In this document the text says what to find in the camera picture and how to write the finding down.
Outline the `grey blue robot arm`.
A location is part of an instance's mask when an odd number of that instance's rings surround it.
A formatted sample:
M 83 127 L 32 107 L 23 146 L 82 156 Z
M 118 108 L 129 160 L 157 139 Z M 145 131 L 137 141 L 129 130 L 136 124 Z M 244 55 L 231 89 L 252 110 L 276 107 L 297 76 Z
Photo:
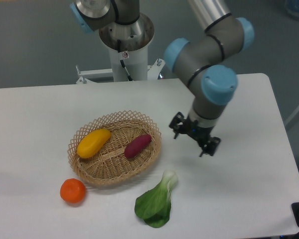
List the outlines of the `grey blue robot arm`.
M 211 132 L 237 89 L 236 73 L 222 62 L 254 41 L 252 24 L 232 16 L 222 0 L 189 2 L 205 37 L 198 43 L 174 40 L 164 52 L 166 66 L 194 95 L 188 116 L 177 113 L 170 123 L 175 135 L 194 139 L 203 154 L 213 155 L 220 139 Z M 108 48 L 114 81 L 141 81 L 148 76 L 152 21 L 137 0 L 75 0 L 70 4 L 84 32 L 99 33 Z

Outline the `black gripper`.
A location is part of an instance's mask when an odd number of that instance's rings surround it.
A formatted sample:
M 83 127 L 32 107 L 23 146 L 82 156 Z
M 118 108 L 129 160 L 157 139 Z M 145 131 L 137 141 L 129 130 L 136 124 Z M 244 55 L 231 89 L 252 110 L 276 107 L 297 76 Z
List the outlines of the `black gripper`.
M 189 118 L 185 120 L 184 115 L 181 112 L 178 112 L 173 117 L 169 124 L 169 128 L 172 129 L 174 133 L 174 139 L 176 139 L 179 134 L 184 133 L 194 139 L 201 147 L 200 157 L 204 154 L 213 156 L 221 142 L 220 138 L 210 136 L 210 133 L 214 128 L 213 126 L 200 127 L 197 120 L 191 121 Z

